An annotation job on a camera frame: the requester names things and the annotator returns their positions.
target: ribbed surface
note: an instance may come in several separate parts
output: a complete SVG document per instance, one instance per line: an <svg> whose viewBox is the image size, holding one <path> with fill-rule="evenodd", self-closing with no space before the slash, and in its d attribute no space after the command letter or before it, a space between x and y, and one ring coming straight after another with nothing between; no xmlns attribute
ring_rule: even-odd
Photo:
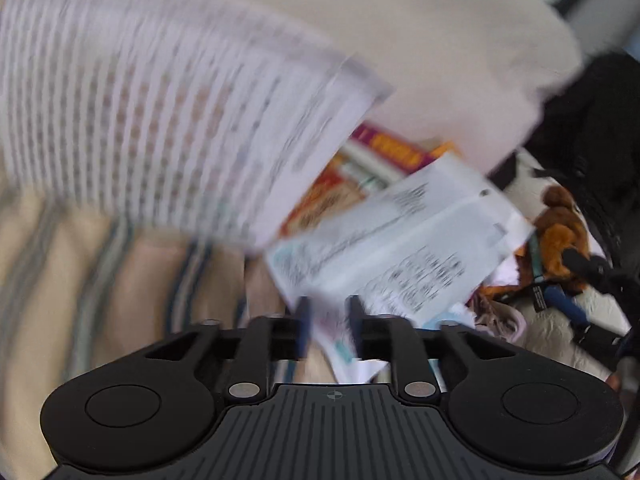
<svg viewBox="0 0 640 480"><path fill-rule="evenodd" d="M82 478L85 474L63 467L50 480ZM259 406L229 410L213 437L192 455L127 478L524 480L544 476L511 472L474 455L456 440L438 410L403 406L381 384L281 386L273 399ZM598 467L553 478L616 477Z"/></svg>

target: cloth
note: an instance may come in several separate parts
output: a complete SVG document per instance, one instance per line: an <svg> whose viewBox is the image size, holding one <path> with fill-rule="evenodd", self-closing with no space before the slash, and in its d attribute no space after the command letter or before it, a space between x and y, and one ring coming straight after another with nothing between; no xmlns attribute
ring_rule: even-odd
<svg viewBox="0 0 640 480"><path fill-rule="evenodd" d="M517 286L520 284L520 273L515 254L504 260L500 266L484 280L485 286Z"/></svg>
<svg viewBox="0 0 640 480"><path fill-rule="evenodd" d="M488 173L580 69L568 25L543 0L247 0L313 28L396 92L369 119L453 140Z"/></svg>
<svg viewBox="0 0 640 480"><path fill-rule="evenodd" d="M489 300L481 294L475 294L470 302L473 313L476 314L475 329L507 343L517 344L523 338L527 322L524 316L515 308Z"/></svg>
<svg viewBox="0 0 640 480"><path fill-rule="evenodd" d="M17 192L2 179L0 247L7 479L40 480L54 467L39 415L59 384L190 322L213 318L230 328L245 296L248 316L284 311L264 287L259 262L245 271L239 251L136 230L124 219ZM303 367L296 372L304 379Z"/></svg>

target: black bag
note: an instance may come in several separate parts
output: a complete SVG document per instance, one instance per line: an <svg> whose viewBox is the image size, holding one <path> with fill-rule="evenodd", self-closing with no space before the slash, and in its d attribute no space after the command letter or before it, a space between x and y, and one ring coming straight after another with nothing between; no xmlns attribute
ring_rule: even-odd
<svg viewBox="0 0 640 480"><path fill-rule="evenodd" d="M526 148L572 192L616 267L640 274L640 63L597 57L545 105Z"/></svg>

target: book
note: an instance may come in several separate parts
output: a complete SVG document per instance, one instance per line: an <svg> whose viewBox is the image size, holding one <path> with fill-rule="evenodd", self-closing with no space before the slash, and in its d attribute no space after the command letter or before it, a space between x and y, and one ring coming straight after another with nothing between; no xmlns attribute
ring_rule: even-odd
<svg viewBox="0 0 640 480"><path fill-rule="evenodd" d="M280 229L290 237L316 227L433 162L419 146L367 123L345 142Z"/></svg>
<svg viewBox="0 0 640 480"><path fill-rule="evenodd" d="M241 0L3 5L12 181L248 253L391 92L316 31Z"/></svg>

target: stack of papers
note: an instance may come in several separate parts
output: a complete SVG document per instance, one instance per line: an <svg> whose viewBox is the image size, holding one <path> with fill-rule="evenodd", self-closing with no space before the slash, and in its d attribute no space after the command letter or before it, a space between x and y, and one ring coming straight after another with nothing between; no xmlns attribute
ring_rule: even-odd
<svg viewBox="0 0 640 480"><path fill-rule="evenodd" d="M370 314L423 326L465 302L529 237L532 226L507 198L447 154L316 229L267 253L290 308L309 296L313 337L338 382L363 382L382 364L354 355L345 300L358 294Z"/></svg>
<svg viewBox="0 0 640 480"><path fill-rule="evenodd" d="M242 0L2 4L12 181L249 252L390 92L315 31Z"/></svg>

